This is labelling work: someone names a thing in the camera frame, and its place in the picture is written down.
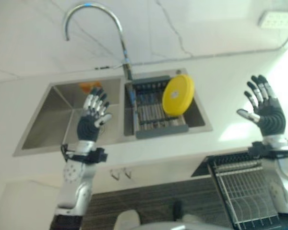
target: metal grid rack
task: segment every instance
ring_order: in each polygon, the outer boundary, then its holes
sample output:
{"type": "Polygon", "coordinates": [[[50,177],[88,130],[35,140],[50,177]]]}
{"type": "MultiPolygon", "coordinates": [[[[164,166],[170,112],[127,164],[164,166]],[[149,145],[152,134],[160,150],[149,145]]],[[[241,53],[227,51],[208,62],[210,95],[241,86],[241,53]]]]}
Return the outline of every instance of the metal grid rack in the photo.
{"type": "Polygon", "coordinates": [[[212,161],[209,168],[217,183],[233,227],[238,230],[281,227],[260,160],[226,164],[212,161]]]}

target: floor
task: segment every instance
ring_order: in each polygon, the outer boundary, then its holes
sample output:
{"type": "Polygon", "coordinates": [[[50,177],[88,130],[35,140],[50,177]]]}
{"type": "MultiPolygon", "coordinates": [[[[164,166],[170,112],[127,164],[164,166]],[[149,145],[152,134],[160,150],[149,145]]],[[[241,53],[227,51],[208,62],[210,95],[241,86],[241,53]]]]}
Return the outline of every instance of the floor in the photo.
{"type": "Polygon", "coordinates": [[[138,211],[142,224],[172,221],[177,199],[183,202],[185,213],[207,223],[231,226],[212,179],[206,178],[93,195],[82,229],[112,230],[118,214],[128,209],[138,211]]]}

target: dish drying rack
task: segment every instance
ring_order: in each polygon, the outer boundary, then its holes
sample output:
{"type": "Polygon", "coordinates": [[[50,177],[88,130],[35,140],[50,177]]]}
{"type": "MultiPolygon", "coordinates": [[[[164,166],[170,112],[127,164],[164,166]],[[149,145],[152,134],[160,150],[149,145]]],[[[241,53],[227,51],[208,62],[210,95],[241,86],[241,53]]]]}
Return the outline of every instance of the dish drying rack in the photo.
{"type": "Polygon", "coordinates": [[[169,116],[162,107],[162,95],[169,76],[134,80],[125,85],[132,105],[133,134],[138,139],[187,132],[184,115],[169,116]]]}
{"type": "Polygon", "coordinates": [[[281,227],[260,160],[247,154],[217,156],[208,160],[208,169],[234,229],[281,227]]]}

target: electrical outlet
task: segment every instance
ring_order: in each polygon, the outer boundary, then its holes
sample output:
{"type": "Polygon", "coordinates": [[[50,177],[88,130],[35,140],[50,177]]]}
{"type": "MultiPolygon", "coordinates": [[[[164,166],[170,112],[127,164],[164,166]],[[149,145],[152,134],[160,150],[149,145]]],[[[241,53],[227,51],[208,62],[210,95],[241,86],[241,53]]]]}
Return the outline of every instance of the electrical outlet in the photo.
{"type": "Polygon", "coordinates": [[[259,20],[263,29],[288,29],[288,12],[267,11],[259,20]]]}

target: curved faucet spout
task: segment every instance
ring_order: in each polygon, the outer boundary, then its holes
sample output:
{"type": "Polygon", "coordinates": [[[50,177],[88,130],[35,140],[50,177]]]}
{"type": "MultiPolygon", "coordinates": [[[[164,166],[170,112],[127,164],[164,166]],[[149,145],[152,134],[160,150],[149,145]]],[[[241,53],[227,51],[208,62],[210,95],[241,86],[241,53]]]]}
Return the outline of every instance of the curved faucet spout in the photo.
{"type": "Polygon", "coordinates": [[[69,25],[69,21],[70,21],[72,15],[76,11],[78,11],[82,8],[85,8],[85,7],[91,7],[91,8],[99,9],[99,10],[105,12],[107,15],[109,15],[110,18],[114,21],[114,23],[115,23],[115,25],[119,31],[120,43],[121,43],[121,47],[123,49],[124,61],[123,61],[122,67],[124,69],[124,74],[128,80],[132,80],[132,67],[131,67],[130,60],[128,58],[128,52],[127,52],[126,45],[125,45],[123,28],[120,24],[118,17],[111,10],[109,10],[107,7],[105,7],[104,5],[97,3],[97,2],[91,2],[91,3],[83,3],[83,4],[77,5],[77,6],[73,7],[72,9],[70,9],[65,14],[64,22],[63,22],[63,31],[64,31],[65,40],[69,41],[69,39],[70,39],[69,33],[68,33],[68,25],[69,25]]]}

